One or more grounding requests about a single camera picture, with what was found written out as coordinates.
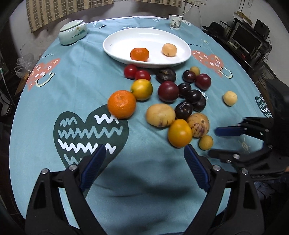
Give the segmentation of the white oval plate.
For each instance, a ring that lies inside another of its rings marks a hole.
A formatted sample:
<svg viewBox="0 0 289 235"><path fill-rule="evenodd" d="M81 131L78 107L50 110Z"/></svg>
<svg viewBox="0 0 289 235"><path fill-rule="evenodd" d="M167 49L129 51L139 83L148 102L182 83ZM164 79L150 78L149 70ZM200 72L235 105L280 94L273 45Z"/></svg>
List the white oval plate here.
<svg viewBox="0 0 289 235"><path fill-rule="evenodd" d="M176 46L176 56L167 57L162 53L162 47L166 43ZM174 67L191 57L191 48L183 39L153 28L128 28L117 31L109 35L102 46L105 53L118 62L149 69ZM148 60L145 62L132 60L130 52L135 48L148 49Z"/></svg>

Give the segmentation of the dark water chestnut small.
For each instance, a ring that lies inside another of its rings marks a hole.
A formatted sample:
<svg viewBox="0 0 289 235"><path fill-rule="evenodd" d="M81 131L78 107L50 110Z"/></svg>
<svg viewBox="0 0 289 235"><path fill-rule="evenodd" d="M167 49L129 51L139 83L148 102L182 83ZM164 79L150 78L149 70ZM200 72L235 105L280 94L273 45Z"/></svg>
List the dark water chestnut small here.
<svg viewBox="0 0 289 235"><path fill-rule="evenodd" d="M192 104L193 110L196 112L201 112L206 107L206 99L205 97L201 96L200 100L196 103Z"/></svg>

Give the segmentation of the woven bamboo curtain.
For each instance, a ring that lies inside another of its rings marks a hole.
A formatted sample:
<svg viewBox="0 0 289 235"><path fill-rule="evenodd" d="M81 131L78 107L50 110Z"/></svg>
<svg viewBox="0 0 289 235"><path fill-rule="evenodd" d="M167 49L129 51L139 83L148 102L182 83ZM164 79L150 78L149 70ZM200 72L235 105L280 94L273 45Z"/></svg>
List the woven bamboo curtain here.
<svg viewBox="0 0 289 235"><path fill-rule="evenodd" d="M28 0L26 11L31 32L69 14L111 5L114 0Z"/></svg>

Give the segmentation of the black shelf with electronics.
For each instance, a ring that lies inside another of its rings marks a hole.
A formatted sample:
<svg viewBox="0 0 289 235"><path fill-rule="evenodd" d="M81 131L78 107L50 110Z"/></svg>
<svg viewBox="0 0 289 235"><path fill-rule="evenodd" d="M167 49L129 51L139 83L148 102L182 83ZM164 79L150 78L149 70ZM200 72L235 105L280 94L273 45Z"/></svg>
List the black shelf with electronics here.
<svg viewBox="0 0 289 235"><path fill-rule="evenodd" d="M249 74L254 71L272 51L267 39L259 35L247 23L234 18L233 25L224 28L220 23L212 22L202 26L202 31L219 43L241 67Z"/></svg>

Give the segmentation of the small yellow-green longan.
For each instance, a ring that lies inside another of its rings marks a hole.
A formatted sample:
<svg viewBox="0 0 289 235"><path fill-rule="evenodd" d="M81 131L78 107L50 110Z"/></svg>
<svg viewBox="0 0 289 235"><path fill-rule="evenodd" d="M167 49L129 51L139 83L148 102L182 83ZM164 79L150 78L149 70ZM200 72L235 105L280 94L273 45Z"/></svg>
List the small yellow-green longan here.
<svg viewBox="0 0 289 235"><path fill-rule="evenodd" d="M200 75L200 69L196 66L192 66L190 68L190 71L192 71L196 76L199 76Z"/></svg>

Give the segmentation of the pale yellow round fruit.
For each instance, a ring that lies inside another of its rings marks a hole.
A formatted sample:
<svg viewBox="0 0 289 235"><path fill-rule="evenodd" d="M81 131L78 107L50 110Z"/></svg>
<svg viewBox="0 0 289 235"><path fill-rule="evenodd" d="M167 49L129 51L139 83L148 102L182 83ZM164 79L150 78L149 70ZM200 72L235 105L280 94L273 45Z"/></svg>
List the pale yellow round fruit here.
<svg viewBox="0 0 289 235"><path fill-rule="evenodd" d="M228 106L233 106L238 100L238 96L233 91L227 91L223 95L223 101Z"/></svg>

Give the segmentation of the yellow pepino melon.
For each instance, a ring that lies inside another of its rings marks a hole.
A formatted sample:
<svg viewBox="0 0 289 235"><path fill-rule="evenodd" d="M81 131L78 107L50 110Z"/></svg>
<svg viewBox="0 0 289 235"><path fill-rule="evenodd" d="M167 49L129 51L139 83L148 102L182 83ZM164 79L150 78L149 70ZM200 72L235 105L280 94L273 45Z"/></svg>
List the yellow pepino melon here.
<svg viewBox="0 0 289 235"><path fill-rule="evenodd" d="M146 113L146 121L155 127L167 127L175 121L175 111L167 104L153 104Z"/></svg>

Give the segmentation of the large red plum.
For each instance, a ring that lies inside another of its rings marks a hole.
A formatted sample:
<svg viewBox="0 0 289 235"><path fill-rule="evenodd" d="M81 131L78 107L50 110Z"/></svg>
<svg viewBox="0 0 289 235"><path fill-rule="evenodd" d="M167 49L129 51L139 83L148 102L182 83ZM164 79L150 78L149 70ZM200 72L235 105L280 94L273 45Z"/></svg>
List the large red plum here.
<svg viewBox="0 0 289 235"><path fill-rule="evenodd" d="M163 102L174 102L179 97L179 88L172 81L163 82L158 88L158 97Z"/></svg>

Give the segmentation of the orange-yellow persimmon fruit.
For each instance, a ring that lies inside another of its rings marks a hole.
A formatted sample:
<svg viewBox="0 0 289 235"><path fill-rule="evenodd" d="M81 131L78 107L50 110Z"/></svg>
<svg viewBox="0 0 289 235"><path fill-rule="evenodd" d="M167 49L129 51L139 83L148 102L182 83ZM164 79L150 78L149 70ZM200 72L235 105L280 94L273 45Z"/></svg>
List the orange-yellow persimmon fruit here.
<svg viewBox="0 0 289 235"><path fill-rule="evenodd" d="M185 120L177 119L169 127L167 138L172 146L182 148L190 144L193 134Z"/></svg>

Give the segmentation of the dark water chestnut large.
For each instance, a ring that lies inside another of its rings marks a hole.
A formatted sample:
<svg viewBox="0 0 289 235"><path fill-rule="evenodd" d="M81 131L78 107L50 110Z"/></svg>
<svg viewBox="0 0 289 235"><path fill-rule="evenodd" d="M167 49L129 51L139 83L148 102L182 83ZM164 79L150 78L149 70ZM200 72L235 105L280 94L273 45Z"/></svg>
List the dark water chestnut large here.
<svg viewBox="0 0 289 235"><path fill-rule="evenodd" d="M164 69L158 70L156 73L156 80L159 83L164 83L166 81L175 82L176 81L176 73L171 68L164 68Z"/></svg>

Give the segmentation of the red tomato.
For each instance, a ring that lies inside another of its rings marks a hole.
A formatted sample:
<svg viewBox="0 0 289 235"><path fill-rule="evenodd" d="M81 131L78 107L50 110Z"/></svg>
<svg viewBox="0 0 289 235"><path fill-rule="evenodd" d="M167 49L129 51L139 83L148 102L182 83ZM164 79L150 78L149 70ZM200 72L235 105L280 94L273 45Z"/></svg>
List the red tomato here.
<svg viewBox="0 0 289 235"><path fill-rule="evenodd" d="M138 68L134 65L127 65L124 70L123 70L123 74L125 76L125 78L127 79L135 79L135 75L138 71Z"/></svg>
<svg viewBox="0 0 289 235"><path fill-rule="evenodd" d="M135 73L135 80L139 80L139 79L145 79L145 80L150 81L151 80L150 73L146 70L138 70Z"/></svg>

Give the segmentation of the large orange mandarin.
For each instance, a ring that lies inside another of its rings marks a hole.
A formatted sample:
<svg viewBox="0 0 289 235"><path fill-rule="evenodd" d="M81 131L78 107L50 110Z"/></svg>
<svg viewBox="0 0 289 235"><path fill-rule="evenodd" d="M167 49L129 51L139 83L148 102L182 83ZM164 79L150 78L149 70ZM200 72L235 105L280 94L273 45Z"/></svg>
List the large orange mandarin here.
<svg viewBox="0 0 289 235"><path fill-rule="evenodd" d="M118 119L130 118L136 109L136 98L129 91L116 91L108 98L107 108Z"/></svg>

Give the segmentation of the striped pepino melon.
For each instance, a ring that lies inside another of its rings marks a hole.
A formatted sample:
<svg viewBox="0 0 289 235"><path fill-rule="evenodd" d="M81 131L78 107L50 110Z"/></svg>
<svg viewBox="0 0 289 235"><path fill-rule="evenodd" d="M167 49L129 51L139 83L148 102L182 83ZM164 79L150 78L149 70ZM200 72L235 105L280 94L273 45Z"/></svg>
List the striped pepino melon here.
<svg viewBox="0 0 289 235"><path fill-rule="evenodd" d="M201 138L210 130L210 122L206 115L202 113L194 113L187 119L187 123L191 128L194 138Z"/></svg>

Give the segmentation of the blue patterned tablecloth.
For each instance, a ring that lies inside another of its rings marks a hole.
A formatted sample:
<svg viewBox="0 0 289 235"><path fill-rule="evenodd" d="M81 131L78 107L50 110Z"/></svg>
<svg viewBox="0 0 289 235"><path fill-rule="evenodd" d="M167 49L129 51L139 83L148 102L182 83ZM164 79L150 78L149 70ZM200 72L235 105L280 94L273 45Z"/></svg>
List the blue patterned tablecloth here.
<svg viewBox="0 0 289 235"><path fill-rule="evenodd" d="M78 164L99 144L107 149L107 166L91 186L88 204L108 234L168 234L183 232L201 206L201 190L183 150L167 140L167 129L145 120L147 108L159 103L156 92L139 102L127 120L110 115L106 104L132 81L124 65L109 57L102 44L110 34L128 28L155 28L177 35L193 54L176 67L176 83L192 66L211 77L204 114L210 135L219 126L234 126L244 117L269 117L270 112L248 74L215 40L184 23L179 30L169 20L143 17L110 19L88 24L85 38L70 46L55 40L33 70L12 125L9 167L13 194L22 215L42 169L61 171ZM223 101L237 94L233 106Z"/></svg>

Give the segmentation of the yellow-green orange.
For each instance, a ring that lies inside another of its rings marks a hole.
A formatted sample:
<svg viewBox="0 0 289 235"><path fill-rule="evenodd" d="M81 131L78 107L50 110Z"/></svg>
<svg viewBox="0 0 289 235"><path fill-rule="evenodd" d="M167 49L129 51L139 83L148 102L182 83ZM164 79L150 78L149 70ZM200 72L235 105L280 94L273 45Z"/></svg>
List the yellow-green orange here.
<svg viewBox="0 0 289 235"><path fill-rule="evenodd" d="M153 86L149 80L138 79L133 82L130 92L139 101L145 101L150 98L153 93Z"/></svg>

